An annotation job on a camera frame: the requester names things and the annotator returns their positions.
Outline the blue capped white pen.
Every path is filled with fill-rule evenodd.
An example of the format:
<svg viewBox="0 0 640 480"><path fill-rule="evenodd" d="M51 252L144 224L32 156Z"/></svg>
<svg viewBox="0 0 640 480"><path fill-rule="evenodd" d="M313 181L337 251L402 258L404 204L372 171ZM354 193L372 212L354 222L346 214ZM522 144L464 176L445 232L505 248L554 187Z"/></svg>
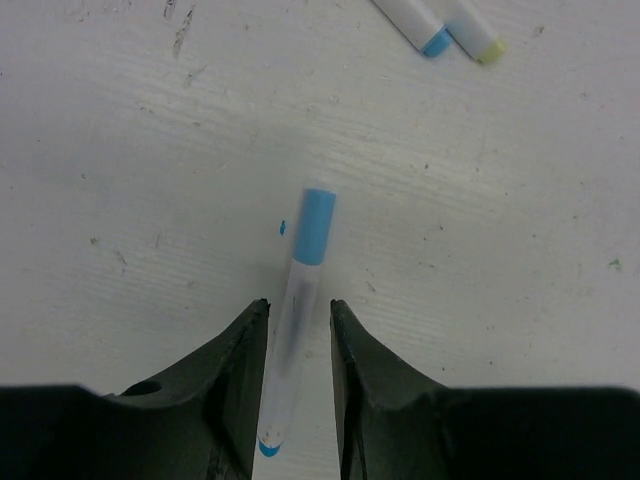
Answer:
<svg viewBox="0 0 640 480"><path fill-rule="evenodd" d="M373 0L372 3L422 55L435 58L452 38L444 23L421 0Z"/></svg>

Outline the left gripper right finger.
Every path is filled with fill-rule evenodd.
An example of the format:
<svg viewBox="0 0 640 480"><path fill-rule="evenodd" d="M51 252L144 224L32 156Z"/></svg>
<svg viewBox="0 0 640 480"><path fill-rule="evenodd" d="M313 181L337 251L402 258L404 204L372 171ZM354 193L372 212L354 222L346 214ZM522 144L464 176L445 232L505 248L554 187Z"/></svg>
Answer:
<svg viewBox="0 0 640 480"><path fill-rule="evenodd" d="M639 395L619 387L449 388L330 307L344 479L635 479Z"/></svg>

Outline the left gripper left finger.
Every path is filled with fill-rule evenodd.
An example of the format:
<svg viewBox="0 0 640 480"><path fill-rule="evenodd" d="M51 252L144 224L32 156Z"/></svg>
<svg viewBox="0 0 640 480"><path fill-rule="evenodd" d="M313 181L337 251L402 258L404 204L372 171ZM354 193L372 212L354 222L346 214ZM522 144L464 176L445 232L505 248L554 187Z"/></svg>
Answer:
<svg viewBox="0 0 640 480"><path fill-rule="evenodd" d="M267 300L119 395L79 385L1 390L4 479L249 479Z"/></svg>

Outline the light blue capped pen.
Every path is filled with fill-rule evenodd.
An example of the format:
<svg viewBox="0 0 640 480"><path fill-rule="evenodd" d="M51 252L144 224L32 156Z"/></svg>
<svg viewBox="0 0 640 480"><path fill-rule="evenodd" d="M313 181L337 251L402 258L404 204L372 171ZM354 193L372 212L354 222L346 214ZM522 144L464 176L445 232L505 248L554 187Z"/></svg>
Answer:
<svg viewBox="0 0 640 480"><path fill-rule="evenodd" d="M273 330L257 428L261 454L280 451L294 411L302 356L312 323L337 195L307 188L302 195L286 290Z"/></svg>

